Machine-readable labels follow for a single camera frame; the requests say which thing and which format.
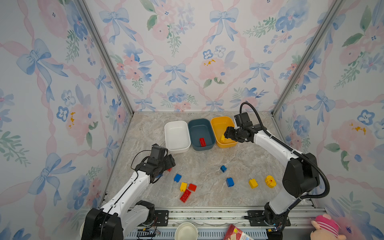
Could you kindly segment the yellow plastic container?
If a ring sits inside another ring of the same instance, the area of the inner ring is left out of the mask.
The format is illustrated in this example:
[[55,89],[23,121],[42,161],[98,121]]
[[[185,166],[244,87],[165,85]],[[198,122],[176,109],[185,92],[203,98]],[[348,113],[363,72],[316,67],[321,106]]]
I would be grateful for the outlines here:
[[211,125],[214,131],[214,135],[216,138],[216,143],[219,148],[231,148],[237,145],[237,142],[226,139],[224,143],[222,143],[221,136],[225,133],[227,127],[234,127],[235,124],[230,117],[216,117],[211,120]]

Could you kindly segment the white plastic container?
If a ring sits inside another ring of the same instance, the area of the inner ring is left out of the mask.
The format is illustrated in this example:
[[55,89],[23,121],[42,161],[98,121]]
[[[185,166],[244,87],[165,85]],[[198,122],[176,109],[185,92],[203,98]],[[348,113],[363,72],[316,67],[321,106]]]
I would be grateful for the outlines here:
[[166,148],[170,154],[185,153],[190,149],[191,139],[188,124],[185,121],[173,121],[165,124]]

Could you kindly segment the small blue lego brick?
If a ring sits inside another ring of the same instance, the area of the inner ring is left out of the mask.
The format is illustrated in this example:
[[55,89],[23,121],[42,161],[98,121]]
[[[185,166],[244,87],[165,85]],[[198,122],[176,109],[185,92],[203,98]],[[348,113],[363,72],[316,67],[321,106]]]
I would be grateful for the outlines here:
[[227,170],[227,168],[226,168],[224,165],[222,165],[222,166],[220,167],[220,169],[221,169],[221,171],[222,171],[223,173],[225,173],[226,170]]

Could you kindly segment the dark teal plastic container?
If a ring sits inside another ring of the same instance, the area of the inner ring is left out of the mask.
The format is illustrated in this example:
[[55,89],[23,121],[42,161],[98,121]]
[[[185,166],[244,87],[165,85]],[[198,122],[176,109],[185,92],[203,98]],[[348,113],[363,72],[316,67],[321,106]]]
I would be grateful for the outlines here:
[[[194,119],[188,122],[188,128],[191,138],[192,147],[196,151],[210,150],[216,144],[211,123],[207,119]],[[200,138],[204,138],[207,146],[201,147]]]

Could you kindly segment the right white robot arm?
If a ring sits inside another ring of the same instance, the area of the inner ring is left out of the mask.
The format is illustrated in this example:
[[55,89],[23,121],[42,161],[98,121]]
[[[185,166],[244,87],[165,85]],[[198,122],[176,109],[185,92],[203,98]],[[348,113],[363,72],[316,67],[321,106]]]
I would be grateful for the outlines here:
[[262,147],[285,167],[283,188],[265,205],[261,218],[269,226],[287,219],[288,213],[320,184],[317,161],[312,154],[302,154],[281,142],[257,124],[248,128],[227,127],[224,137],[235,142],[251,142]]

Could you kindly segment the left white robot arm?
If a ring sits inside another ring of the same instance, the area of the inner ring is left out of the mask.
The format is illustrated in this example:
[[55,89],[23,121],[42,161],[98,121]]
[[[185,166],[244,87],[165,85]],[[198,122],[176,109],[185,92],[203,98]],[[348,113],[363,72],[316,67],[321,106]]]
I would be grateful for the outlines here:
[[145,157],[123,188],[101,208],[92,208],[81,228],[82,240],[124,240],[136,227],[157,225],[155,205],[138,200],[144,190],[176,165],[172,155]]

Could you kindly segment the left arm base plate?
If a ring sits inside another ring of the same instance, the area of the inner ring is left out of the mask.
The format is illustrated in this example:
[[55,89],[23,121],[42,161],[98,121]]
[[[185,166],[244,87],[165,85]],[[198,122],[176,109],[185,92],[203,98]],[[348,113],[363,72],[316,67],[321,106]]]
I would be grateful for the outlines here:
[[155,210],[153,213],[150,213],[149,218],[140,227],[167,227],[169,213],[168,210]]

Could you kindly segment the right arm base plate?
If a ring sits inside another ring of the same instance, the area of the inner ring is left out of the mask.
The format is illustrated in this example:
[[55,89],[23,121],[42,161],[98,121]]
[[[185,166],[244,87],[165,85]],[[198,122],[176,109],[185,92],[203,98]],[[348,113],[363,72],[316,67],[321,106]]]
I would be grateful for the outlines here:
[[290,210],[276,215],[272,210],[249,210],[244,216],[250,222],[251,227],[282,228],[291,226],[288,217]]

